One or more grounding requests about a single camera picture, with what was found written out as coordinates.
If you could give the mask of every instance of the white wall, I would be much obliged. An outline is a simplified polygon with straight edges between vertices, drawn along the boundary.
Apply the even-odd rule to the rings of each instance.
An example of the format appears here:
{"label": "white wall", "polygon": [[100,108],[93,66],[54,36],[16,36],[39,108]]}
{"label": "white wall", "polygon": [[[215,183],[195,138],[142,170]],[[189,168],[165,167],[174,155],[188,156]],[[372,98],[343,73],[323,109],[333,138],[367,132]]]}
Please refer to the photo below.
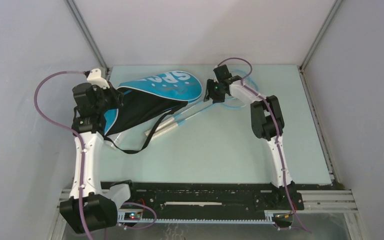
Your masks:
{"label": "white wall", "polygon": [[[36,113],[37,84],[54,72],[96,65],[64,1],[0,1],[0,240],[45,239],[73,176],[74,139]],[[39,105],[71,124],[71,88],[84,79],[55,79]]]}
{"label": "white wall", "polygon": [[334,0],[79,0],[107,64],[300,65]]}
{"label": "white wall", "polygon": [[384,1],[344,1],[306,75],[342,181],[384,239]]}

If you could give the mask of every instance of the light green tabletop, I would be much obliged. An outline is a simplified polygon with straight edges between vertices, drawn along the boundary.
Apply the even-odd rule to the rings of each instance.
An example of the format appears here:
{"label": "light green tabletop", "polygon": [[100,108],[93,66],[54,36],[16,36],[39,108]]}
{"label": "light green tabletop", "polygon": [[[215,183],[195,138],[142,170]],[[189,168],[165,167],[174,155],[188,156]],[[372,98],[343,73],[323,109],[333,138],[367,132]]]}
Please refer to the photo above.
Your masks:
{"label": "light green tabletop", "polygon": [[[228,67],[231,71],[249,70],[246,65]],[[330,184],[297,67],[253,67],[251,77],[259,86],[259,91],[267,96],[276,95],[279,99],[285,121],[285,159],[293,180],[299,184]],[[212,65],[115,66],[110,81],[118,86],[121,82],[167,71],[185,71],[197,77],[205,91],[207,79],[214,78],[213,68]],[[208,104],[210,102],[202,103],[188,111],[186,116]],[[153,119],[132,128],[119,146],[140,149],[146,138],[144,132],[155,121]],[[263,141],[252,132],[249,106],[228,109],[218,104],[152,140],[148,148],[140,153],[128,155],[105,144],[100,160],[100,178],[102,181],[130,179],[135,182],[167,183],[269,183],[268,161],[271,155]]]}

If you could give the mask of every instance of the metal frame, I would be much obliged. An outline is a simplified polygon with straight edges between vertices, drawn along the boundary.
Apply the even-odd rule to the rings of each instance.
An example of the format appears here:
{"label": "metal frame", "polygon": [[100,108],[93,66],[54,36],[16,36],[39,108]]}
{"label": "metal frame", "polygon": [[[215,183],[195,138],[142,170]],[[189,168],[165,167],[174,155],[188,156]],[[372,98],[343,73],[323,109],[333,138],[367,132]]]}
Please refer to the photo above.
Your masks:
{"label": "metal frame", "polygon": [[[97,61],[99,64],[105,68],[107,68],[107,64],[104,61],[104,58],[101,54],[101,52],[98,49],[98,46],[96,42],[94,41],[92,34],[90,33],[76,3],[74,0],[64,0],[67,3],[67,6],[71,13],[73,14],[73,17],[75,21],[77,22],[78,26],[80,27],[82,34],[84,35],[88,45],[90,46],[93,54],[95,55]],[[336,13],[338,12],[341,4],[343,3],[343,0],[336,0],[334,4],[332,5],[332,8],[330,9],[329,14],[327,15],[322,27],[320,28],[319,33],[317,34],[317,37],[315,38],[313,44],[311,45],[311,48],[309,49],[307,55],[305,56],[301,66],[298,67],[299,74],[301,77],[302,85],[305,91],[305,95],[310,107],[311,115],[313,117],[314,125],[316,127],[317,135],[319,137],[320,145],[326,160],[326,165],[329,170],[329,173],[331,175],[332,179],[332,186],[335,182],[340,182],[340,177],[337,175],[338,167],[336,166],[335,162],[332,161],[331,155],[329,153],[328,145],[325,141],[325,137],[322,131],[322,127],[318,118],[317,110],[314,105],[314,102],[312,100],[312,94],[309,90],[309,87],[307,85],[307,81],[305,78],[305,69],[308,66],[311,58],[313,57],[316,49],[319,46],[319,43],[323,36],[325,35],[327,29],[331,25]],[[317,214],[317,213],[342,213],[344,215],[345,221],[347,223],[348,232],[350,235],[351,240],[366,240],[368,239],[365,231],[364,226],[362,223],[362,220],[360,218],[360,214],[358,212],[357,205],[355,203],[353,194],[350,190],[298,190],[299,193],[302,194],[302,199],[304,203],[304,210],[298,211],[298,213],[305,213],[305,214]],[[65,201],[68,199],[70,193],[70,189],[64,189],[60,196],[60,202]],[[275,213],[282,213],[282,212],[288,212],[287,210],[276,210],[276,211],[265,211],[266,216],[268,216],[269,221],[261,221],[261,222],[252,222],[252,221],[229,221],[224,222],[220,221],[219,223],[241,223],[241,224],[267,224],[270,222],[270,216]],[[179,222],[178,219],[159,219],[158,222],[161,223],[169,223],[170,221],[175,221],[176,223]],[[64,231],[66,229],[67,222],[64,220],[64,218],[59,213],[59,203],[56,208],[52,224],[50,226],[50,231],[48,234],[48,240],[61,240],[64,235]]]}

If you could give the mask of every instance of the shoulder strap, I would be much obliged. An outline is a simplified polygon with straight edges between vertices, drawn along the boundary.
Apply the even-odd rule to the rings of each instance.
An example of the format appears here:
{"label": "shoulder strap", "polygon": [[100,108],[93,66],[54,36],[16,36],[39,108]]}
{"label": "shoulder strap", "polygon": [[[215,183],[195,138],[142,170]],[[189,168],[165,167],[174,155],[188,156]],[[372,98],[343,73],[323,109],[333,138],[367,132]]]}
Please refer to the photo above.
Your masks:
{"label": "shoulder strap", "polygon": [[158,126],[160,125],[160,123],[163,121],[163,119],[168,116],[168,115],[172,115],[174,114],[176,111],[178,111],[179,109],[183,108],[185,106],[185,104],[180,104],[174,108],[172,108],[170,111],[164,113],[161,117],[158,118],[158,120],[156,121],[156,123],[154,124],[154,126],[152,127],[151,129],[151,132],[149,132],[149,135],[148,137],[146,138],[145,140],[145,143],[143,144],[142,148],[140,150],[124,150],[124,149],[121,149],[119,148],[115,143],[114,141],[109,138],[108,136],[104,136],[103,139],[105,141],[110,141],[114,147],[116,147],[118,150],[120,151],[123,151],[125,154],[137,154],[139,153],[140,151],[146,149],[148,147],[148,144],[150,144],[150,141],[152,139],[152,136],[154,135],[154,133],[156,132]]}

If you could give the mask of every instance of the gray wall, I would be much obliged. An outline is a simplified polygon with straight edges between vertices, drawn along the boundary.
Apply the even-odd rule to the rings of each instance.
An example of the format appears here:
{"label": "gray wall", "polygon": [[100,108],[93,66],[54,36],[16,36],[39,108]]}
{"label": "gray wall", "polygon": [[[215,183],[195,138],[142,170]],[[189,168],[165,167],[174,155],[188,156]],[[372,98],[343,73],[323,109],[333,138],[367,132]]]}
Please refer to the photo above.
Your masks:
{"label": "gray wall", "polygon": [[344,1],[306,76],[340,177],[384,239],[384,1]]}
{"label": "gray wall", "polygon": [[[0,1],[0,239],[45,239],[73,176],[73,137],[36,113],[37,84],[54,72],[96,65],[64,1]],[[56,78],[43,87],[39,105],[71,124],[71,88],[84,79]]]}

